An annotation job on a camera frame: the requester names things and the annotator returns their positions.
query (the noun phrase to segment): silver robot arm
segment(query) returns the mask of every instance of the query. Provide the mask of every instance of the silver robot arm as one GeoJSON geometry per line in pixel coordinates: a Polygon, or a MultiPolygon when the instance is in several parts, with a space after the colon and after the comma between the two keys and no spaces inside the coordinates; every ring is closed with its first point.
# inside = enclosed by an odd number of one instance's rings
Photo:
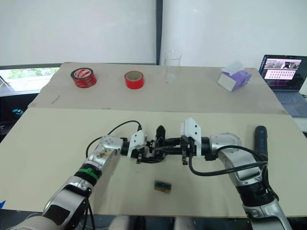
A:
{"type": "MultiPolygon", "coordinates": [[[[226,145],[241,146],[241,140],[229,133],[210,136],[209,140],[211,152],[226,145]]],[[[256,162],[249,152],[240,149],[223,149],[218,153],[218,158],[226,169],[256,162]]],[[[229,176],[241,196],[243,209],[254,230],[291,230],[278,200],[263,181],[264,173],[264,170],[256,167],[229,176]]]]}
{"type": "Polygon", "coordinates": [[[102,137],[97,148],[78,172],[51,197],[41,217],[32,217],[11,230],[72,230],[80,222],[89,205],[89,196],[112,158],[120,154],[123,140],[102,137]]]}

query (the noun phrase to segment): beige table surface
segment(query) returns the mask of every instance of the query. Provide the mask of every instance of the beige table surface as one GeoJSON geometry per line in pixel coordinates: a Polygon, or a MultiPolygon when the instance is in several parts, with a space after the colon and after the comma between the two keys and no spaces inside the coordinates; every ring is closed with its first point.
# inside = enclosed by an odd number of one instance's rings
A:
{"type": "Polygon", "coordinates": [[[163,66],[66,62],[29,107],[287,114],[256,69],[247,69],[252,77],[246,86],[228,92],[216,83],[220,68],[179,68],[178,78],[166,83],[163,66]],[[81,89],[74,84],[70,74],[81,67],[93,69],[96,85],[81,89]],[[126,87],[124,74],[130,70],[144,73],[141,89],[126,87]]]}
{"type": "MultiPolygon", "coordinates": [[[[48,199],[85,160],[85,148],[117,124],[136,119],[148,138],[159,125],[166,137],[179,137],[180,123],[194,118],[202,136],[223,132],[238,135],[243,146],[253,147],[258,125],[268,130],[269,176],[288,216],[307,216],[305,197],[307,141],[289,115],[219,113],[165,113],[114,110],[29,108],[0,143],[0,202],[4,208],[42,211],[48,199]]],[[[130,137],[136,125],[114,135],[130,137]]],[[[97,214],[160,216],[245,217],[241,200],[227,175],[200,177],[167,156],[158,164],[119,157],[99,180],[91,196],[97,214]],[[154,190],[154,181],[172,184],[171,194],[154,190]]],[[[224,168],[219,161],[193,158],[199,171],[224,168]]]]}

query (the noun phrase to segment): white wall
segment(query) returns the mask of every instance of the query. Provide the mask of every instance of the white wall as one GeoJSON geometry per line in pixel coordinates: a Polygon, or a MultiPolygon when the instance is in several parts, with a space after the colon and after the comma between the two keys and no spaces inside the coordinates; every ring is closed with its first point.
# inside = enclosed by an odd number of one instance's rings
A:
{"type": "Polygon", "coordinates": [[[155,63],[155,0],[0,0],[0,66],[155,63]]]}
{"type": "Polygon", "coordinates": [[[181,51],[182,66],[258,69],[264,54],[307,56],[306,23],[307,0],[165,0],[161,54],[181,51]]]}

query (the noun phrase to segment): red tape roll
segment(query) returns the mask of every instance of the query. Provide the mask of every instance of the red tape roll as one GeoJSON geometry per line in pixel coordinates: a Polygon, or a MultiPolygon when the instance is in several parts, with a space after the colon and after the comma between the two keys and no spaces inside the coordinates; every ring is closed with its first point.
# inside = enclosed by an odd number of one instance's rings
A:
{"type": "Polygon", "coordinates": [[[97,79],[90,68],[79,68],[71,72],[71,78],[76,86],[80,88],[89,88],[96,84],[97,79]]]}
{"type": "Polygon", "coordinates": [[[129,71],[124,77],[129,89],[137,90],[144,85],[144,75],[139,71],[129,71]]]}

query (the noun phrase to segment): laptop screen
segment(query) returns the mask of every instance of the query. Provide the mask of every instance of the laptop screen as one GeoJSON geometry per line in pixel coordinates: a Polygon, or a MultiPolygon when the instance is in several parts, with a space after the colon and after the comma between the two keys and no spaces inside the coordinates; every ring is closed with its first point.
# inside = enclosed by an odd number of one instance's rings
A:
{"type": "Polygon", "coordinates": [[[273,90],[299,91],[307,76],[307,57],[264,55],[259,73],[273,90]]]}

